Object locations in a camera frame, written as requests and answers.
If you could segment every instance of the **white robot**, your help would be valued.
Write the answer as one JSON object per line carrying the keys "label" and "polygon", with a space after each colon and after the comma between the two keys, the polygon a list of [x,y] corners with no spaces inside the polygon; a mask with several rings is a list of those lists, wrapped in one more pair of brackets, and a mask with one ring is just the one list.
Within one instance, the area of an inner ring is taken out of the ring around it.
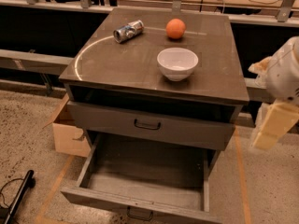
{"label": "white robot", "polygon": [[272,57],[252,66],[254,73],[263,72],[264,85],[276,98],[266,107],[252,143],[255,148],[267,150],[299,120],[299,36],[290,38]]}

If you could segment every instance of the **drawer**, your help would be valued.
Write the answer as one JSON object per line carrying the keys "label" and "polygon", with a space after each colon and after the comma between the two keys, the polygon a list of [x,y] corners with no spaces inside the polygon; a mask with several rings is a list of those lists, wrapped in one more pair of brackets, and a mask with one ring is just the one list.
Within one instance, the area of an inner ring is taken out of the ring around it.
{"label": "drawer", "polygon": [[69,102],[78,127],[180,144],[225,150],[235,126],[231,123],[190,119],[102,105]]}
{"label": "drawer", "polygon": [[208,212],[206,149],[100,133],[73,188],[74,204],[144,221],[220,223]]}

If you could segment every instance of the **bowl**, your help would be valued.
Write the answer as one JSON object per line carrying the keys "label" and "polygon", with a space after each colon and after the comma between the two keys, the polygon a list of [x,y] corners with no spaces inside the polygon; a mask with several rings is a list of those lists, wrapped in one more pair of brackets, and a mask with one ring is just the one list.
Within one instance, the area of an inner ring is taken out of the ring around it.
{"label": "bowl", "polygon": [[162,74],[172,81],[187,78],[198,64],[197,55],[182,48],[164,49],[158,54],[157,60]]}

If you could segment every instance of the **orange ball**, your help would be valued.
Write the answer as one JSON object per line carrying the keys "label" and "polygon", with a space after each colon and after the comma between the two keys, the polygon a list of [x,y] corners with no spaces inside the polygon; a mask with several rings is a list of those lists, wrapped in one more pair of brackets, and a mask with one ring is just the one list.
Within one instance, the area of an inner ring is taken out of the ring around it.
{"label": "orange ball", "polygon": [[183,37],[186,30],[184,21],[180,19],[173,19],[166,25],[166,33],[169,38],[180,39]]}

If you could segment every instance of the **floor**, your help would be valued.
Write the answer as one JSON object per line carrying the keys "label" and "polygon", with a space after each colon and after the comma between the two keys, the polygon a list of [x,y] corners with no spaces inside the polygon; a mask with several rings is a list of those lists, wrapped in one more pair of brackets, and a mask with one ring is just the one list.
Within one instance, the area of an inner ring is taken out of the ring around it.
{"label": "floor", "polygon": [[[76,184],[84,158],[57,153],[51,126],[45,124],[64,96],[43,86],[0,80],[0,187],[35,171],[36,186],[24,196],[15,216],[20,224],[147,223],[107,211],[73,205],[62,187]],[[299,136],[284,135],[271,150],[250,149],[253,128],[240,116],[229,146],[209,178],[210,214],[224,224],[298,223]],[[20,181],[3,190],[10,204]]]}

